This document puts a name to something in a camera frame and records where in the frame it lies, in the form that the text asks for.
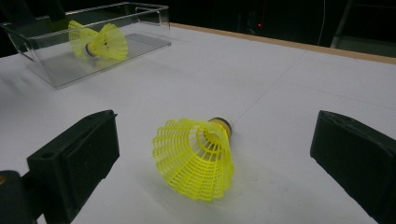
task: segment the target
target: table surface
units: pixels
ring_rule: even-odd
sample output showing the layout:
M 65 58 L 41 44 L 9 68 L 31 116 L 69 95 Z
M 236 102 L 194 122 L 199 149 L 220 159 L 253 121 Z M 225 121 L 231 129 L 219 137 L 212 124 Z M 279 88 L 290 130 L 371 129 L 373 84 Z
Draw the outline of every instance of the table surface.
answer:
M 0 59 L 0 170 L 83 117 L 117 116 L 120 158 L 73 223 L 375 223 L 309 156 L 319 110 L 396 138 L 396 65 L 173 26 L 172 46 L 55 90 L 14 55 Z M 157 173 L 169 119 L 233 123 L 233 185 L 191 201 Z

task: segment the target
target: shuttlecock mesh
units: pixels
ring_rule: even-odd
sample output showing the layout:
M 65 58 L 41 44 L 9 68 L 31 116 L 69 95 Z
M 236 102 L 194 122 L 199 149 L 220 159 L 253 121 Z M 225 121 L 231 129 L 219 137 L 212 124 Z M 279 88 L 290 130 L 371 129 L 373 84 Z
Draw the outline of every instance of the shuttlecock mesh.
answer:
M 106 24 L 98 33 L 84 28 L 76 21 L 69 22 L 69 41 L 80 59 L 102 56 L 124 60 L 128 54 L 128 43 L 122 31 L 114 24 Z
M 194 200 L 222 198 L 231 186 L 228 135 L 215 122 L 169 120 L 153 140 L 153 157 L 165 182 Z

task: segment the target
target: black wall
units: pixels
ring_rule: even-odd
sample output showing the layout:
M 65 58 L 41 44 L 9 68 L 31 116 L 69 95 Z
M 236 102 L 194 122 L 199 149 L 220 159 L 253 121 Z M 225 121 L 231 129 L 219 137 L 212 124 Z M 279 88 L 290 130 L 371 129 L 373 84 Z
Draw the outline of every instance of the black wall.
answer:
M 35 16 L 45 15 L 39 0 L 25 0 Z M 109 5 L 122 0 L 60 0 L 65 11 Z M 231 32 L 261 35 L 329 47 L 347 0 L 141 0 L 167 5 L 170 21 Z M 396 0 L 355 0 L 346 21 L 345 34 L 396 42 Z M 322 31 L 323 15 L 325 22 Z M 0 13 L 0 22 L 6 18 Z M 0 31 L 0 57 L 15 53 Z

